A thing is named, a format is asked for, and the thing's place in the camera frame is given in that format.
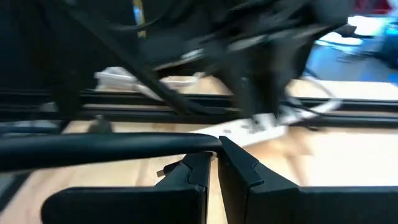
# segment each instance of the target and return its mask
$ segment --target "white cable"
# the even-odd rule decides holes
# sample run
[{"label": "white cable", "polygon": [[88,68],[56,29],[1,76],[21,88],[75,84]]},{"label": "white cable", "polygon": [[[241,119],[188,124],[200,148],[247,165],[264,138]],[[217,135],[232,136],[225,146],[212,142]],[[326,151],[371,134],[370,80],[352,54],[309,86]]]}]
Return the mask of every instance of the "white cable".
[{"label": "white cable", "polygon": [[[304,79],[306,79],[307,81],[314,84],[316,87],[323,90],[330,98],[330,100],[327,101],[326,103],[316,106],[314,108],[310,108],[311,110],[313,110],[317,113],[323,114],[323,113],[329,113],[329,112],[334,111],[339,108],[339,106],[341,104],[341,99],[337,98],[334,93],[332,93],[327,87],[325,87],[322,84],[322,82],[320,82],[319,80],[317,80],[316,78],[313,78],[313,77],[304,77]],[[306,111],[303,109],[298,109],[298,110],[300,111],[300,112],[298,112],[299,113],[298,116],[294,115],[294,114],[290,114],[290,115],[281,117],[281,123],[290,125],[290,124],[298,123],[298,122],[302,121],[303,119],[311,119],[311,118],[318,116],[316,113],[312,113],[310,111]]]}]

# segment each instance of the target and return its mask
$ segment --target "wooden table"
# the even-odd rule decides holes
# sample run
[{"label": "wooden table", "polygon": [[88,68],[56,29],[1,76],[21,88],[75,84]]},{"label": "wooden table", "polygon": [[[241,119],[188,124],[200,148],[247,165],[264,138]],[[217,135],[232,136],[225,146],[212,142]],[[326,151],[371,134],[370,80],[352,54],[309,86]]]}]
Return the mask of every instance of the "wooden table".
[{"label": "wooden table", "polygon": [[[339,97],[397,100],[388,83],[324,82]],[[296,96],[325,96],[305,82],[290,87]],[[202,80],[185,93],[226,93],[214,79]],[[84,133],[90,122],[72,122],[66,133]],[[114,123],[117,132],[187,132],[204,125]],[[300,185],[398,185],[396,130],[325,128],[319,132],[291,128],[288,135],[246,150],[263,164]],[[34,172],[0,216],[0,224],[39,224],[42,202],[72,186],[143,186],[160,179],[156,171],[181,156],[110,162]],[[211,165],[208,223],[226,223],[217,161]]]}]

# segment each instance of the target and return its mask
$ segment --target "black plastic part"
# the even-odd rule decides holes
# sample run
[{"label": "black plastic part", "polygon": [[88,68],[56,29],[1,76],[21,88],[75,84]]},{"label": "black plastic part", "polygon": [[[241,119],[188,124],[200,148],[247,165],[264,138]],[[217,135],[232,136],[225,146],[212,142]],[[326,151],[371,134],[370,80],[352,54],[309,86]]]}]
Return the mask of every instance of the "black plastic part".
[{"label": "black plastic part", "polygon": [[158,171],[156,174],[158,177],[167,175],[167,174],[171,173],[179,164],[180,164],[180,161],[173,162],[172,164],[168,164],[168,165],[164,166],[163,169]]},{"label": "black plastic part", "polygon": [[8,203],[14,198],[14,195],[18,193],[19,189],[24,185],[25,181],[29,178],[30,173],[17,174],[1,192],[0,195],[0,212],[2,212],[8,205]]},{"label": "black plastic part", "polygon": [[42,206],[43,224],[205,224],[211,153],[186,155],[154,187],[77,187]]},{"label": "black plastic part", "polygon": [[[220,140],[225,154],[218,175],[229,224],[398,222],[398,187],[299,187],[253,163],[255,158],[229,139]],[[253,185],[254,175],[258,184]]]}]

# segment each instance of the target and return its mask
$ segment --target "black frame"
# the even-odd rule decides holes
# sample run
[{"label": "black frame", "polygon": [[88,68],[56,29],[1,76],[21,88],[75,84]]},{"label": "black frame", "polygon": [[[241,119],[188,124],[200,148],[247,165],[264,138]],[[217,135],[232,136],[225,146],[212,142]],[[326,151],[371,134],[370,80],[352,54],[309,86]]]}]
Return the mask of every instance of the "black frame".
[{"label": "black frame", "polygon": [[[3,121],[15,121],[31,119],[32,114],[36,119],[62,120],[63,127],[69,120],[58,112],[38,111],[38,102],[51,100],[45,91],[11,91],[0,90],[2,99],[6,99],[0,105],[0,119]],[[232,108],[233,102],[230,96],[222,95],[184,95],[190,101],[209,108]],[[298,98],[306,107],[313,107],[326,102],[326,98]],[[232,111],[224,115],[199,115],[177,114],[169,109],[145,109],[145,108],[110,108],[101,105],[139,105],[139,106],[165,106],[165,103],[150,99],[140,93],[110,93],[84,91],[79,99],[84,107],[77,114],[75,120],[89,121],[98,115],[104,116],[109,121],[126,121],[140,123],[185,123],[185,124],[219,124],[239,119],[240,115]],[[398,111],[398,101],[395,100],[357,100],[343,99],[342,106],[337,113],[325,114],[314,119],[309,119],[294,126],[315,127],[340,127],[340,128],[398,128],[398,116],[391,114],[347,114],[346,111],[356,112],[387,112]]]}]

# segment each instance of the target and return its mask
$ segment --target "metal bar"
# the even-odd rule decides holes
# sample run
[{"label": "metal bar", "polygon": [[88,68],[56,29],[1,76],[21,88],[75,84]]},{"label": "metal bar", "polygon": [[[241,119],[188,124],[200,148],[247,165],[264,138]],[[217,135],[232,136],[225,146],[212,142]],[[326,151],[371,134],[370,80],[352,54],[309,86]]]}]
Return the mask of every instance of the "metal bar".
[{"label": "metal bar", "polygon": [[32,126],[0,126],[0,133],[19,133],[19,134],[56,134],[58,133],[57,127],[36,127],[35,122]]},{"label": "metal bar", "polygon": [[294,126],[395,129],[398,128],[398,116],[333,114],[302,121]]},{"label": "metal bar", "polygon": [[[184,123],[184,124],[220,124],[239,119],[238,112],[226,115],[180,115],[169,110],[160,109],[124,109],[124,108],[85,108],[76,120],[88,121],[96,115],[103,115],[109,121],[125,121],[138,123]],[[0,118],[15,119],[32,117],[31,108],[2,108]],[[37,111],[36,119],[61,119],[56,112]],[[371,116],[352,114],[325,114],[323,116],[302,121],[294,126],[335,127],[335,128],[398,128],[398,116]]]},{"label": "metal bar", "polygon": [[[5,91],[0,90],[2,103],[37,105],[50,101],[51,97],[44,91]],[[184,94],[188,100],[206,107],[233,108],[232,96]],[[150,99],[140,93],[108,93],[84,91],[80,95],[84,104],[108,105],[146,105],[165,106],[165,103]],[[313,107],[325,103],[327,98],[298,98],[304,106]],[[358,100],[344,99],[342,111],[383,111],[398,112],[398,100]]]}]

